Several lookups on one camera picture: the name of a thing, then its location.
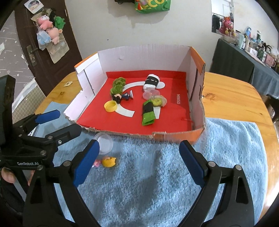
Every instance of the wooden tabletop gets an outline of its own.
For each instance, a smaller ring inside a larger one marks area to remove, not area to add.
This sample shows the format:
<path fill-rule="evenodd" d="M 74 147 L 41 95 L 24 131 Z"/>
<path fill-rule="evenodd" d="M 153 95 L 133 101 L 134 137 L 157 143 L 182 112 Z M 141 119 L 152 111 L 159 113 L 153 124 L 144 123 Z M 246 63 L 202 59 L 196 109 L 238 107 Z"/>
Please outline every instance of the wooden tabletop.
<path fill-rule="evenodd" d="M 68 81 L 73 83 L 64 87 Z M 80 90 L 76 73 L 70 73 L 46 97 L 36 114 L 43 113 L 51 101 L 70 103 Z M 279 145 L 269 113 L 256 89 L 234 78 L 206 73 L 203 95 L 206 117 L 255 122 L 261 132 L 268 162 L 268 190 L 263 216 L 279 192 Z"/>

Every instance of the human hand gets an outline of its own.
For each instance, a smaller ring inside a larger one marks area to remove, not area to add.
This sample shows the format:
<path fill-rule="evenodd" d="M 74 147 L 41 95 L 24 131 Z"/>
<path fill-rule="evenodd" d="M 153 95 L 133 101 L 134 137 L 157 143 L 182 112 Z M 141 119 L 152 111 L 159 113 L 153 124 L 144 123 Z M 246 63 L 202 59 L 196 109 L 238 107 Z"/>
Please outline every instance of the human hand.
<path fill-rule="evenodd" d="M 30 176 L 30 179 L 28 180 L 28 186 L 30 186 L 34 173 L 35 173 L 35 170 L 31 170 L 31 176 Z M 3 179 L 9 183 L 13 184 L 16 182 L 16 176 L 12 173 L 12 171 L 10 169 L 8 169 L 6 167 L 2 168 L 1 175 L 2 175 Z"/>

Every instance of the blue towel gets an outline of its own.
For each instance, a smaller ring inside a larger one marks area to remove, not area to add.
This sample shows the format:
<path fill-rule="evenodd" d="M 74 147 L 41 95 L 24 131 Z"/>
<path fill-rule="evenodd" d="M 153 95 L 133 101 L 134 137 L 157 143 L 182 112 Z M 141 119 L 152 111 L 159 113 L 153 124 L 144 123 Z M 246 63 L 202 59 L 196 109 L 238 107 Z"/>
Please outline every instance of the blue towel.
<path fill-rule="evenodd" d="M 46 112 L 58 109 L 63 113 L 66 107 L 52 102 Z M 40 125 L 36 136 L 44 137 L 69 124 L 61 114 L 59 119 Z M 61 145 L 54 165 L 72 160 L 94 135 L 83 130 L 78 138 Z M 200 191 L 179 155 L 179 145 L 122 136 L 112 138 L 114 145 L 108 155 L 117 158 L 116 166 L 92 168 L 84 184 L 78 187 L 96 220 L 103 227 L 176 227 Z M 243 167 L 252 193 L 256 223 L 265 200 L 268 169 L 257 125 L 207 118 L 206 131 L 194 148 L 219 166 Z M 55 187 L 65 217 L 73 221 L 59 185 Z M 206 220 L 214 216 L 222 190 L 220 185 Z"/>

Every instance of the yellow bottle cap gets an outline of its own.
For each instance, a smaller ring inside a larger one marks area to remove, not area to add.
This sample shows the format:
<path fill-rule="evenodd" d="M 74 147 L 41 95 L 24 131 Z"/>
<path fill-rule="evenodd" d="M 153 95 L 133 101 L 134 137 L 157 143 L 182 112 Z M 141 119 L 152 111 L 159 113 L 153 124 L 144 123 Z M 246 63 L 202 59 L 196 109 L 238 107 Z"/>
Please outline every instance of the yellow bottle cap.
<path fill-rule="evenodd" d="M 113 112 L 117 109 L 116 101 L 110 100 L 104 104 L 104 108 L 107 112 Z"/>

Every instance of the door handle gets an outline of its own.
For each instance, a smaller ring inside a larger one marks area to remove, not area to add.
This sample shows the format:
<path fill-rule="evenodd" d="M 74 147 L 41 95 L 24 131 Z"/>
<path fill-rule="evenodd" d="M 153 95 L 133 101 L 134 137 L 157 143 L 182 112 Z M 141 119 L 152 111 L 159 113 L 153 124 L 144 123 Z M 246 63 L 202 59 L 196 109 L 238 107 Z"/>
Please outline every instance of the door handle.
<path fill-rule="evenodd" d="M 29 58 L 30 58 L 30 61 L 32 63 L 32 66 L 36 66 L 37 65 L 37 62 L 36 62 L 36 59 L 35 59 L 35 56 L 34 56 L 34 52 L 37 51 L 39 48 L 35 48 L 34 50 L 32 50 L 32 47 L 31 45 L 27 46 L 26 47 L 27 49 L 27 52 L 28 52 L 28 55 L 29 55 Z"/>

